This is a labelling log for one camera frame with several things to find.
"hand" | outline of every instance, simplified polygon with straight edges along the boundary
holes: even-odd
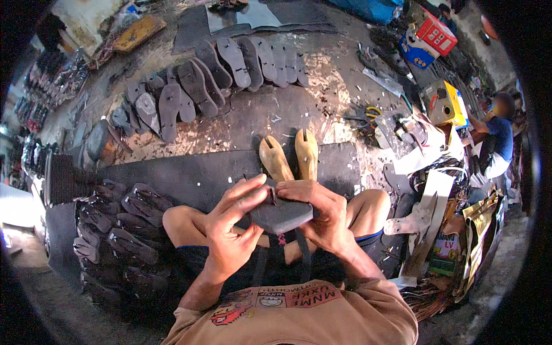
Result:
[[[222,283],[236,273],[255,249],[262,228],[251,223],[249,229],[239,235],[232,231],[232,227],[266,199],[268,186],[263,186],[266,180],[265,174],[248,181],[242,179],[224,193],[215,209],[207,215],[205,232],[209,256],[203,271],[212,283]]]
[[[317,247],[342,257],[355,243],[353,233],[347,229],[344,197],[313,180],[280,182],[276,191],[279,197],[311,203],[320,212],[317,219],[300,226],[305,237]]]

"yellow box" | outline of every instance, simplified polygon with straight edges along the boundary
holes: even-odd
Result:
[[[465,126],[466,118],[460,106],[458,90],[444,80],[436,81],[424,90],[427,116],[433,125],[452,123]]]

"wooden board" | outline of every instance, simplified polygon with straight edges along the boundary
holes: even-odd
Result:
[[[135,21],[113,44],[113,50],[130,53],[145,40],[155,35],[167,26],[163,19],[152,15],[145,15]]]

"shorts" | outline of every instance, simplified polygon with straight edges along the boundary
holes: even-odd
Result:
[[[379,241],[383,230],[372,235],[356,239],[357,244],[368,253]],[[221,296],[251,286],[278,286],[299,284],[304,278],[302,258],[287,265],[284,260],[284,243],[272,235],[269,236],[270,248],[257,246],[250,259],[236,273],[228,278],[222,287]],[[195,279],[205,266],[209,255],[206,246],[180,246],[176,248],[178,261],[177,277],[182,283]],[[311,256],[310,279],[327,282],[341,282],[345,279],[345,269],[332,253],[318,248]]]

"black strap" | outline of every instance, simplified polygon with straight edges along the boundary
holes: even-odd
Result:
[[[301,273],[301,283],[306,283],[310,280],[312,258],[309,251],[309,246],[307,245],[307,240],[303,232],[299,229],[295,229],[295,234],[297,236],[297,242],[299,243],[299,249],[301,249],[301,253],[303,254],[303,272]]]
[[[264,271],[267,267],[268,252],[264,247],[259,246],[257,249],[257,265],[251,279],[251,286],[261,286],[263,283]]]

